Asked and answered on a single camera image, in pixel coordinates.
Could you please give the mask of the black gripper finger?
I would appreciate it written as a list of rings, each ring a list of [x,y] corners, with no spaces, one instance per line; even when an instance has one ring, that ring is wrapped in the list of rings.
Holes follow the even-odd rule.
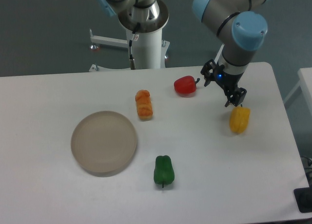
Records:
[[[225,96],[227,97],[227,102],[225,107],[228,107],[230,104],[233,104],[235,107],[242,104],[247,90],[244,88],[235,87],[233,90],[226,90]]]
[[[207,61],[200,73],[204,76],[204,87],[207,87],[211,82],[215,82],[215,76],[214,76],[214,68],[216,67],[216,63],[213,59],[210,59]]]

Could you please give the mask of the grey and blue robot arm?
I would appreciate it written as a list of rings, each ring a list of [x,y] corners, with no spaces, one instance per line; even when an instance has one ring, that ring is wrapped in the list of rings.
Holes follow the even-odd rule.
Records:
[[[169,11],[161,0],[98,0],[103,10],[117,16],[126,31],[130,68],[159,69],[164,65],[162,30]],[[201,70],[205,84],[214,81],[224,91],[227,105],[239,106],[246,90],[238,82],[262,46],[268,25],[254,12],[267,0],[194,0],[193,13],[222,41],[217,59]]]

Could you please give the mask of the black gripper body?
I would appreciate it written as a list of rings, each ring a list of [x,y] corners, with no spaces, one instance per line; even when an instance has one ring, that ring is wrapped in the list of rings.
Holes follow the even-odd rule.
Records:
[[[225,72],[225,66],[216,64],[213,69],[214,81],[222,88],[225,94],[234,93],[238,89],[238,82],[243,73],[232,75]]]

